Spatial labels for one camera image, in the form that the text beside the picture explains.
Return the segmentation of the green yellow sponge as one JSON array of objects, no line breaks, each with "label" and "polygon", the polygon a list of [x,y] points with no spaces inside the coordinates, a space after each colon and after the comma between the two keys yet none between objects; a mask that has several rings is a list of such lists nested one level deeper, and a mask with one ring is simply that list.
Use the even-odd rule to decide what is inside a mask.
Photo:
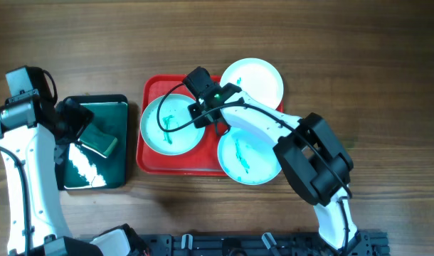
[{"label": "green yellow sponge", "polygon": [[79,144],[103,158],[107,158],[117,146],[118,139],[89,124],[78,138]]}]

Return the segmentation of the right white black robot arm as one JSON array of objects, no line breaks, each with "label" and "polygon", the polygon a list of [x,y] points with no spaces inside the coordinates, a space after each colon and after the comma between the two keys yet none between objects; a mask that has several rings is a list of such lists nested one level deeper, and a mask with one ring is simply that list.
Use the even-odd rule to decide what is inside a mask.
[{"label": "right white black robot arm", "polygon": [[348,206],[354,164],[327,122],[315,113],[301,118],[273,110],[230,83],[185,86],[196,98],[201,117],[217,114],[272,147],[289,185],[314,207],[321,239],[341,255],[348,254],[357,234]]}]

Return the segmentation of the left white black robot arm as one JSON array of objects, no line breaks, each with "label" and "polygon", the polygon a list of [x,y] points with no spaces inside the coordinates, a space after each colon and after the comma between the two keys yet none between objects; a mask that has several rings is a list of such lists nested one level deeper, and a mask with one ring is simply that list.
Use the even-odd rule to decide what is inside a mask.
[{"label": "left white black robot arm", "polygon": [[106,159],[117,137],[92,124],[94,114],[72,98],[58,101],[43,68],[22,66],[6,74],[11,93],[0,107],[0,152],[9,190],[9,255],[149,255],[129,225],[90,242],[73,238],[63,215],[55,168],[69,144]]}]

